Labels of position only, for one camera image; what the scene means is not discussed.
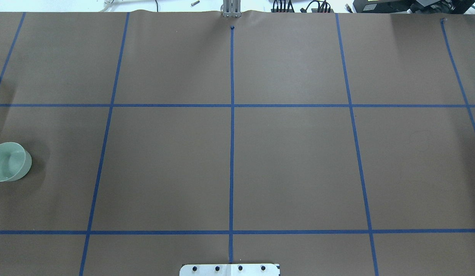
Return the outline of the green bowl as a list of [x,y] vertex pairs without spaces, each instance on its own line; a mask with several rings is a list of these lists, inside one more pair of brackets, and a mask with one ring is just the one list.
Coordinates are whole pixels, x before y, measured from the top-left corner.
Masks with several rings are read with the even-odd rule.
[[0,144],[0,182],[11,182],[23,178],[30,171],[32,157],[20,144]]

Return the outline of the black laptop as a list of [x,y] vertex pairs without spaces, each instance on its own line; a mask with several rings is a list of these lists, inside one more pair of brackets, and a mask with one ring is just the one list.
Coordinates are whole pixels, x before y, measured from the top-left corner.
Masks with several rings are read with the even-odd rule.
[[406,12],[414,0],[353,0],[357,13],[399,13]]

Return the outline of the aluminium frame post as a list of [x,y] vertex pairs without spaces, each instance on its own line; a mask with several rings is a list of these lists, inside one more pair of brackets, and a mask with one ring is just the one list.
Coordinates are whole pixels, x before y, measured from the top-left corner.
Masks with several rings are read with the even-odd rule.
[[224,18],[239,18],[242,16],[241,0],[223,0],[220,10]]

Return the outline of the white pedestal column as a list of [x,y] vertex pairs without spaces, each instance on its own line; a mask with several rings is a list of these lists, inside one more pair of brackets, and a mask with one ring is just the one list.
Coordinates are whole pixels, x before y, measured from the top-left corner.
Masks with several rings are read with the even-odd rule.
[[280,276],[279,264],[188,264],[181,267],[180,276]]

